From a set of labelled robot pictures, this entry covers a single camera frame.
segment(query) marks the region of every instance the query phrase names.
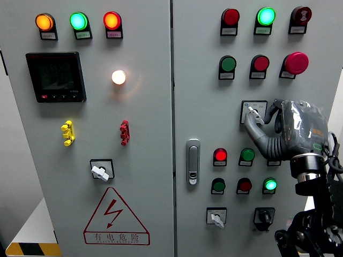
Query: emergency stop button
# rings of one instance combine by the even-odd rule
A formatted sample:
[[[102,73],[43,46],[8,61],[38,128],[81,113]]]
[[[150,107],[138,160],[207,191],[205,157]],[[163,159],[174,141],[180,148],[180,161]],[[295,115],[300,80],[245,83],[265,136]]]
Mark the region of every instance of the emergency stop button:
[[[303,73],[309,66],[309,58],[303,52],[294,52],[284,59],[280,71],[280,78],[295,79],[295,76]]]
[[[307,23],[312,17],[312,11],[305,6],[298,6],[295,8],[289,19],[289,34],[305,34],[307,30]]]

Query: glowing white light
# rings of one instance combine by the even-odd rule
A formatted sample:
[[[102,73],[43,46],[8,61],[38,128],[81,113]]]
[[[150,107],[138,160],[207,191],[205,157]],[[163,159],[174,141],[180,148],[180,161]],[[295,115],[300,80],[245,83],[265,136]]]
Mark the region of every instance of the glowing white light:
[[[126,80],[126,74],[125,72],[118,70],[113,72],[112,74],[112,81],[117,84],[117,85],[121,85],[122,83],[124,83]]]

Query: red push button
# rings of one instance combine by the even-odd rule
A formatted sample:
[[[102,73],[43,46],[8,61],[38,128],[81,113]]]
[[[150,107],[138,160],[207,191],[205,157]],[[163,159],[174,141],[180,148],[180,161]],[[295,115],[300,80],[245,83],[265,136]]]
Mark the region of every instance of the red push button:
[[[299,6],[293,10],[291,17],[295,24],[304,26],[310,21],[312,17],[312,11],[308,7]]]
[[[258,71],[265,71],[269,67],[269,59],[265,56],[257,57],[253,66]]]
[[[217,161],[222,162],[227,158],[227,152],[223,148],[218,148],[214,151],[214,158],[217,159]]]
[[[309,66],[309,58],[303,52],[290,54],[285,61],[285,69],[288,73],[298,75],[303,73]]]
[[[249,178],[241,178],[237,183],[236,194],[249,194],[252,183]]]
[[[243,182],[240,185],[240,190],[243,192],[248,192],[252,188],[252,184],[250,182]]]
[[[236,9],[228,9],[223,15],[223,20],[228,26],[234,26],[240,20],[240,13]]]

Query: red triangle warning label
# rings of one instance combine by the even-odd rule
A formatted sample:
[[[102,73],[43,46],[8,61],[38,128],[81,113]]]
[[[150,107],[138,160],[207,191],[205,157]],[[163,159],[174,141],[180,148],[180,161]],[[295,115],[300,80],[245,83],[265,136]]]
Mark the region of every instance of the red triangle warning label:
[[[150,245],[150,234],[113,188],[106,189],[84,231],[86,244]]]

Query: orange indicator light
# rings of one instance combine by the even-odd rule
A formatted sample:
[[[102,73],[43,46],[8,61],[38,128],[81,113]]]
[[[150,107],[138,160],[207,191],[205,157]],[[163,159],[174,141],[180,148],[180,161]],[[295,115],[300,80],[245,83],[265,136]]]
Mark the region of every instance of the orange indicator light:
[[[41,31],[49,31],[53,28],[54,21],[47,13],[41,13],[36,17],[36,25]]]
[[[116,12],[107,12],[103,16],[103,23],[108,29],[115,30],[119,28],[120,24],[122,23],[122,19]]]

